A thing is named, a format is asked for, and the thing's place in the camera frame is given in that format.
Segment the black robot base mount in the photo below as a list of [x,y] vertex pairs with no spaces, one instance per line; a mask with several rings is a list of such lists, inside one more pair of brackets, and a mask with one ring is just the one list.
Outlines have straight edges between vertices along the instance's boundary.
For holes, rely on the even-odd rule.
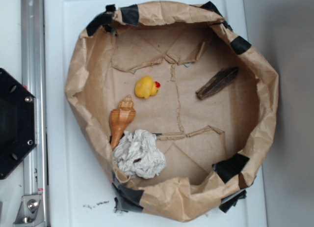
[[0,70],[0,178],[6,179],[36,146],[35,97]]

